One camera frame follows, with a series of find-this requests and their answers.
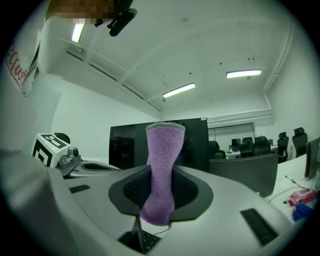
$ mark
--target purple sock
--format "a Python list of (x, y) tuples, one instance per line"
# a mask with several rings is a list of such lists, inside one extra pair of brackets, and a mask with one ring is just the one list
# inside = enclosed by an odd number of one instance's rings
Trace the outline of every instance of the purple sock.
[(141, 209), (146, 222), (167, 226), (175, 209), (171, 191), (172, 167), (184, 143), (185, 128), (176, 123), (155, 123), (146, 128), (151, 164), (151, 193)]

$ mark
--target white ceiling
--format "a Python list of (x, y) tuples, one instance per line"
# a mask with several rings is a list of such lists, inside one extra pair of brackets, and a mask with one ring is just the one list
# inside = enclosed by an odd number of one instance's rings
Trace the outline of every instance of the white ceiling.
[[(81, 47), (85, 62), (166, 109), (262, 90), (286, 46), (289, 16), (271, 1), (134, 0), (132, 7), (138, 14), (117, 37), (106, 24), (86, 25), (79, 43), (71, 42), (72, 23), (52, 19), (47, 51), (79, 55)], [(226, 79), (226, 72), (253, 68), (261, 76)], [(162, 102), (168, 89), (189, 83), (196, 88)]]

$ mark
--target blue object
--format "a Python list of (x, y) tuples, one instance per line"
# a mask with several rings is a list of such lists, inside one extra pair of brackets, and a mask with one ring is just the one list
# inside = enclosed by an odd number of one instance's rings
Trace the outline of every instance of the blue object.
[(309, 206), (299, 203), (296, 207), (295, 207), (295, 211), (292, 212), (292, 218), (293, 220), (296, 222), (300, 219), (302, 219), (303, 217), (309, 217), (312, 215), (313, 209), (310, 208)]

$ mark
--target black slot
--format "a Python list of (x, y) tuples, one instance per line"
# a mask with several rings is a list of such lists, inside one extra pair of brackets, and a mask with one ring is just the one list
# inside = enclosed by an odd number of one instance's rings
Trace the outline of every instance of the black slot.
[(74, 186), (74, 187), (70, 187), (69, 190), (71, 192), (71, 194), (80, 192), (80, 191), (84, 191), (84, 190), (88, 190), (90, 189), (90, 187), (88, 185), (80, 185), (80, 186)]
[(81, 166), (84, 170), (89, 170), (89, 171), (112, 171), (113, 169), (103, 166), (98, 163), (84, 163)]
[(118, 241), (139, 253), (144, 253), (140, 244), (138, 233), (127, 232), (121, 236)]
[(267, 245), (278, 235), (255, 209), (240, 212), (262, 246)]

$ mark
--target office chair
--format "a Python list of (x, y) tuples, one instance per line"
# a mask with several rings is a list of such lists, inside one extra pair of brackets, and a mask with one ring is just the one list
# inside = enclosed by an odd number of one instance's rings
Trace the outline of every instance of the office chair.
[(220, 150), (215, 140), (209, 141), (209, 159), (226, 159), (226, 152)]
[(289, 137), (286, 132), (281, 132), (278, 139), (278, 163), (283, 163), (288, 159), (288, 143)]
[(254, 138), (254, 156), (262, 156), (271, 153), (271, 145), (265, 136)]
[(60, 140), (70, 144), (70, 138), (68, 135), (61, 132), (55, 132), (54, 135), (57, 136)]
[(253, 143), (254, 143), (254, 141), (253, 141), (252, 137), (246, 137), (246, 138), (242, 139), (242, 144), (253, 144)]
[(300, 157), (307, 153), (308, 136), (302, 127), (294, 129), (292, 141), (295, 147), (296, 157)]
[(240, 145), (241, 158), (250, 158), (255, 156), (255, 144), (246, 143)]

